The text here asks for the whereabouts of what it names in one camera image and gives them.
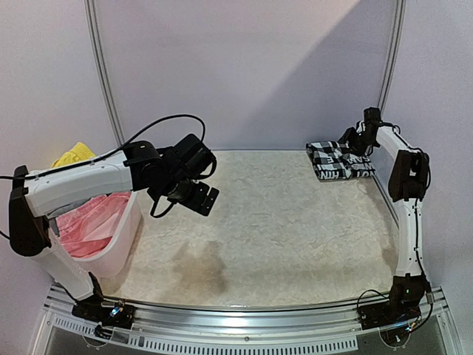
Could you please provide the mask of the black white plaid shirt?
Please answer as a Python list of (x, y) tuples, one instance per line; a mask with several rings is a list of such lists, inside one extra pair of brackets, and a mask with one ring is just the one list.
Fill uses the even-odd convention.
[(306, 153), (320, 181), (375, 176), (375, 167), (371, 160), (365, 156), (354, 155), (347, 144), (336, 141), (307, 143)]

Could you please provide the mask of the pink printed garment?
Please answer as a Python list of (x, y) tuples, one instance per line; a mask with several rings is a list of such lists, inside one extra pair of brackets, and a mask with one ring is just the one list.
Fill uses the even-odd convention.
[(56, 217), (60, 244), (76, 258), (102, 251), (111, 241), (130, 197), (129, 192), (99, 195)]

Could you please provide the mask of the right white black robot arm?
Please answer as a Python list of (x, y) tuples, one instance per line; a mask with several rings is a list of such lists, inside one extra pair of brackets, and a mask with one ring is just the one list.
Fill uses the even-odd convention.
[(432, 291), (423, 267), (422, 206), (431, 182), (429, 156), (401, 136), (400, 129), (383, 121), (378, 107), (368, 107), (364, 118), (341, 137), (351, 153), (367, 156), (382, 148), (393, 159), (387, 191), (398, 216), (398, 262), (391, 293), (382, 307), (387, 322), (398, 322), (409, 313), (410, 300)]

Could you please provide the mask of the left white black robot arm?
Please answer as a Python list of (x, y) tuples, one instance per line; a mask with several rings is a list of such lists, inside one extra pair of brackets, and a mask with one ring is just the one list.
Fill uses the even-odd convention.
[(50, 235), (47, 214), (77, 200), (146, 190), (154, 206), (164, 197), (168, 210), (180, 204), (202, 216), (209, 215), (220, 192), (204, 182), (217, 168), (217, 159), (204, 138), (188, 134), (163, 148), (139, 140), (153, 126), (179, 118), (204, 124), (196, 115), (169, 115), (152, 121), (119, 147), (95, 158), (37, 172), (19, 166), (13, 175), (3, 176), (12, 187), (8, 230), (1, 236), (16, 254), (38, 262), (74, 301), (81, 302), (82, 310), (94, 321), (108, 317), (109, 304), (103, 300), (96, 278)]

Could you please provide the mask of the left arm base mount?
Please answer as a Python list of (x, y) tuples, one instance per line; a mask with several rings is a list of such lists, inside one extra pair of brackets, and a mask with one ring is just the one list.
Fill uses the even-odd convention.
[(92, 295), (84, 300), (76, 301), (72, 308), (72, 315), (86, 321), (100, 323), (102, 327), (130, 329), (134, 323), (137, 308), (124, 300), (106, 305), (101, 287), (95, 278), (92, 278), (92, 286)]

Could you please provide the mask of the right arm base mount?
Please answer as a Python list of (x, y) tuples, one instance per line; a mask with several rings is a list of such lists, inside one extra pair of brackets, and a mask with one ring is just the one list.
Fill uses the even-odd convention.
[[(361, 299), (368, 293), (377, 294), (382, 300), (361, 304)], [(410, 320), (418, 322), (422, 317), (420, 304), (424, 297), (431, 311), (435, 299), (429, 281), (422, 277), (394, 277), (388, 295), (369, 289), (358, 297), (356, 302), (358, 320), (363, 330), (407, 324)]]

